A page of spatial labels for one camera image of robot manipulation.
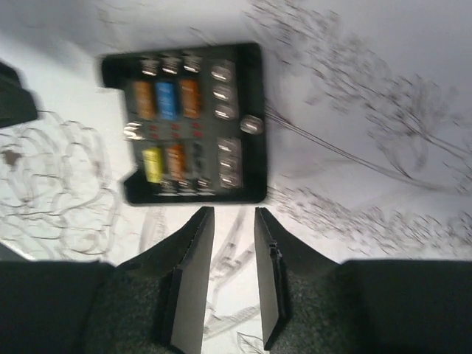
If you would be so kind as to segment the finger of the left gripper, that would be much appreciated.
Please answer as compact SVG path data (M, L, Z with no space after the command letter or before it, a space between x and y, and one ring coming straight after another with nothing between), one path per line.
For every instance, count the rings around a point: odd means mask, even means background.
M22 86L17 71L6 63L1 63L0 116L1 128L38 119L32 92Z

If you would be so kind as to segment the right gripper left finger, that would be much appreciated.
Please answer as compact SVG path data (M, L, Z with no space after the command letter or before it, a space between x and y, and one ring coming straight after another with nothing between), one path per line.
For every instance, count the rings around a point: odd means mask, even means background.
M3 353L199 353L215 232L201 207L120 264L1 263Z

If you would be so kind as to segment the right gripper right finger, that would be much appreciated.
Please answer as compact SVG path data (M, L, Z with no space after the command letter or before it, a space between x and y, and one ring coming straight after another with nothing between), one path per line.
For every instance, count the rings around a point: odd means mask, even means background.
M271 353L469 353L471 263L337 263L254 216L264 348Z

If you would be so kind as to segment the black fuse box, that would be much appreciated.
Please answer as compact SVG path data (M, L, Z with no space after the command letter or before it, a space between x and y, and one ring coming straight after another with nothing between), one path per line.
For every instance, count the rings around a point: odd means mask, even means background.
M256 204L268 156L263 56L256 43L109 54L103 86L124 95L134 206Z

